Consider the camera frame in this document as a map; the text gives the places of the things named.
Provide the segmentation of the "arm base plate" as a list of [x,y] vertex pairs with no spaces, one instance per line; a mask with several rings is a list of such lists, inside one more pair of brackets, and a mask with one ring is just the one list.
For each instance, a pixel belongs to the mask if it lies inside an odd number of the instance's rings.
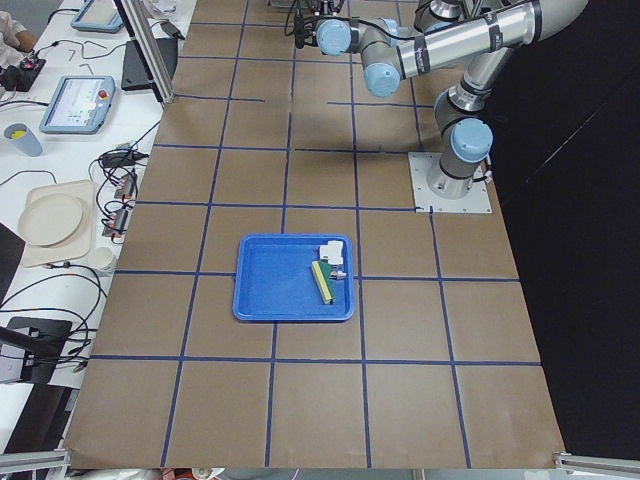
[[480,166],[463,180],[440,170],[439,152],[409,152],[415,210],[424,213],[491,214],[487,182]]

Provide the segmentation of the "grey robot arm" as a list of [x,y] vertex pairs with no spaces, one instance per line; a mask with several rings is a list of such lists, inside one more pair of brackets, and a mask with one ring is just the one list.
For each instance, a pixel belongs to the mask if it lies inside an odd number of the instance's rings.
[[296,15],[297,47],[323,54],[357,54],[369,93],[386,98],[404,80],[464,64],[459,82],[439,94],[434,119],[444,150],[427,175],[431,191],[460,199],[477,182],[475,172],[491,150],[493,133],[480,120],[497,76],[515,50],[545,40],[569,26],[584,1],[494,1],[483,12],[467,12],[461,1],[421,1],[414,23],[393,19],[342,18],[338,6],[323,1],[309,18]]

